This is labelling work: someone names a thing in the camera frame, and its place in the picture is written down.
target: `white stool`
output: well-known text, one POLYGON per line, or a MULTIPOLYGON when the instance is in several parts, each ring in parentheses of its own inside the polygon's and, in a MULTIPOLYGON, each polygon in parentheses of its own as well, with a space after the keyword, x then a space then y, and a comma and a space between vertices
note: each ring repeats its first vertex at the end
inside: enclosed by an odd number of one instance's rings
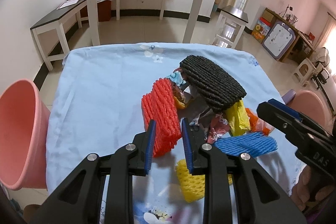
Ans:
POLYGON ((230 46, 231 48, 235 48, 245 26, 248 24, 247 14, 232 6, 226 6, 220 10, 212 44, 219 47, 230 46), (232 41, 231 37, 236 31, 238 31, 238 33, 235 40, 232 41))
POLYGON ((296 68, 293 75, 297 75, 299 77, 300 85, 306 86, 308 81, 312 78, 313 74, 319 73, 322 69, 323 65, 321 63, 319 63, 318 67, 315 68, 313 63, 308 58, 306 58, 296 68))

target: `tablecloth-covered table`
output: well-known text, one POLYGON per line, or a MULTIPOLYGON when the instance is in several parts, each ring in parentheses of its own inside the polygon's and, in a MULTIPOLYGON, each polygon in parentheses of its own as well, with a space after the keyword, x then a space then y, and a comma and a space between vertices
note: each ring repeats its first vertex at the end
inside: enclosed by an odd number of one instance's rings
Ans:
MULTIPOLYGON (((47 135, 47 186, 51 193, 90 153, 114 153, 144 131, 141 98, 155 80, 168 76, 188 55, 201 55, 221 66, 246 90, 245 107, 256 110, 281 96, 249 53, 201 44, 139 43, 106 45, 71 51, 51 111, 47 135)), ((302 163, 285 135, 271 135, 278 150, 257 158, 267 172, 290 194, 302 163)), ((175 174, 184 159, 182 139, 162 157, 154 158, 146 177, 133 178, 135 223, 202 223, 203 199, 187 203, 175 174)), ((102 218, 104 220, 104 201, 102 218)))

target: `pink trash bin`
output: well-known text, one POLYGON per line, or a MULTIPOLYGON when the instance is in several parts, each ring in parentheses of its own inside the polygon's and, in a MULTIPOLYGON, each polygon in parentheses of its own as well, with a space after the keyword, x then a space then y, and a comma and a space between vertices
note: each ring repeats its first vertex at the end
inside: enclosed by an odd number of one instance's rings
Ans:
POLYGON ((7 188, 46 188, 49 115, 30 80, 16 81, 1 95, 0 180, 7 188))

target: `silver screw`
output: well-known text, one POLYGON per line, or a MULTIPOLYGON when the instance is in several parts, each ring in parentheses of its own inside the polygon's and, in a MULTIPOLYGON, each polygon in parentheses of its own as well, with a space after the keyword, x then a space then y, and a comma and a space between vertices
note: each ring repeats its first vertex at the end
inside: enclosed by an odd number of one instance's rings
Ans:
POLYGON ((97 155, 96 155, 95 153, 89 154, 89 155, 87 156, 87 159, 88 159, 89 161, 94 161, 94 160, 97 159, 97 155))
POLYGON ((126 150, 133 151, 136 148, 135 144, 129 143, 126 145, 126 150))
POLYGON ((249 160, 251 158, 251 156, 248 154, 248 153, 242 153, 240 155, 240 157, 243 159, 243 160, 249 160))
POLYGON ((203 148, 204 150, 210 150, 210 149, 212 148, 212 145, 210 145, 210 144, 208 144, 208 143, 204 143, 204 144, 202 144, 202 148, 203 148))

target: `cardboard box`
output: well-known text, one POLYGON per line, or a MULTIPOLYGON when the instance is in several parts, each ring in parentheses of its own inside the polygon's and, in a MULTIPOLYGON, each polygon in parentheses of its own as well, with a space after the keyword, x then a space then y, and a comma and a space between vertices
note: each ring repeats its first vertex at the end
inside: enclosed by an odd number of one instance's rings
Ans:
POLYGON ((272 22, 274 15, 272 15, 269 11, 265 10, 261 17, 267 20, 268 22, 272 22))
POLYGON ((261 17, 258 19, 258 22, 254 27, 251 35, 254 36, 254 38, 258 40, 259 43, 262 43, 270 29, 271 23, 261 17))

